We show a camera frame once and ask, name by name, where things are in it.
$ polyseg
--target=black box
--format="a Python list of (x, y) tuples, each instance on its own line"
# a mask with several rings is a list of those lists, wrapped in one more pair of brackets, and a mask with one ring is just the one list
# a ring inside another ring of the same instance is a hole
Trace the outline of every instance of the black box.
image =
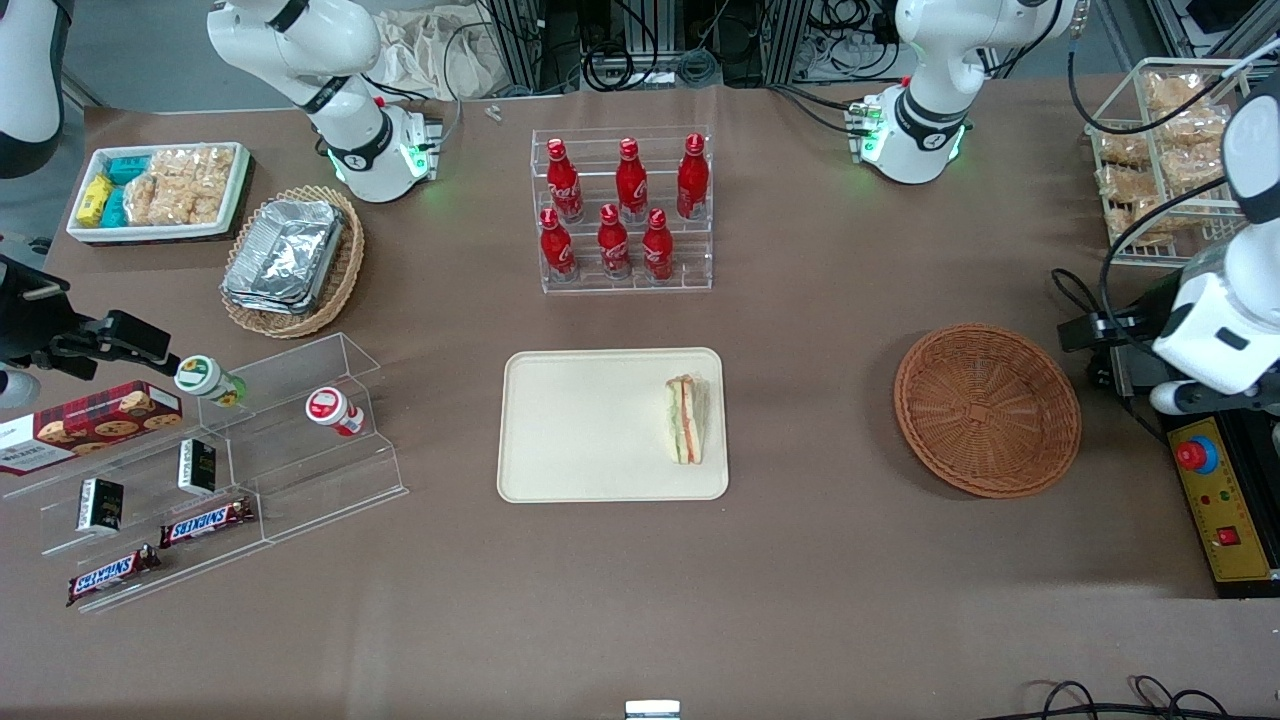
[(195, 438), (182, 441), (178, 457), (178, 489), (191, 495), (214, 495), (218, 486), (218, 451)]
[(124, 486), (91, 478), (81, 483), (81, 511), (76, 530), (99, 536), (120, 532)]

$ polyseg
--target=brown tablecloth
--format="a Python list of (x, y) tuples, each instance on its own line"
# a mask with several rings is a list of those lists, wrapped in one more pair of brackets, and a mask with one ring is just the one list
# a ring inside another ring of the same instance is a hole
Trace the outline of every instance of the brown tablecloth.
[[(96, 616), (61, 607), (70, 568), (40, 559), (38, 519), (0, 506), (6, 716), (616, 717), (673, 697), (692, 719), (951, 720), (1038, 708), (1048, 679), (1130, 701), (1134, 673), (1280, 708), (1280, 609), (1208, 600), (1167, 451), (1056, 350), (1073, 309), (1047, 272), (1092, 278), (1105, 240), (1061, 81), (989, 83), (964, 152), (923, 187), (852, 165), (837, 133), (763, 91), (502, 106), (500, 126), (467, 108), (439, 181), (360, 205), (369, 255), (332, 329), (384, 366), (378, 421), (412, 492)], [(717, 133), (716, 288), (544, 297), (530, 131), (691, 122)], [(335, 184), (298, 111), (90, 124), (91, 149), (246, 143), (251, 206)], [(129, 310), (236, 366), (289, 343), (227, 319), (225, 254), (59, 237), (49, 269), (81, 311)], [(1116, 274), (1120, 297), (1151, 277)], [(966, 497), (899, 434), (899, 359), (968, 320), (1025, 333), (1076, 382), (1080, 455), (1041, 496)], [(724, 360), (721, 500), (498, 497), (513, 352), (662, 346)], [(100, 384), (142, 374), (114, 364)], [(45, 379), (45, 401), (86, 389)]]

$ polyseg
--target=cookie box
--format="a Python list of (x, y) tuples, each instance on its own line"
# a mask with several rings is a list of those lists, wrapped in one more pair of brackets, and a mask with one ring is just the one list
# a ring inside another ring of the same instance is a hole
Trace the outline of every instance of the cookie box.
[(133, 380), (0, 424), (0, 473), (26, 475), (180, 423), (180, 400)]

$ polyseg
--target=bread slice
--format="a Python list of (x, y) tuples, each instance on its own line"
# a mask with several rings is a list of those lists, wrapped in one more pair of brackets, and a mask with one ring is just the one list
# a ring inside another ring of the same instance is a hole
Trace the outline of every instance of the bread slice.
[(667, 450), (681, 465), (703, 461), (703, 428), (705, 424), (704, 383), (691, 375), (667, 380)]

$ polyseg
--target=yellow snack box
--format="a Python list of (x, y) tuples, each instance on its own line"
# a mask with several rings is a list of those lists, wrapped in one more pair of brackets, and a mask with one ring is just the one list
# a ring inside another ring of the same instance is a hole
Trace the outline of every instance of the yellow snack box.
[(106, 199), (111, 196), (111, 181), (99, 173), (88, 187), (84, 188), (84, 197), (76, 208), (76, 222), (86, 228), (96, 228), (102, 222), (102, 209), (106, 208)]

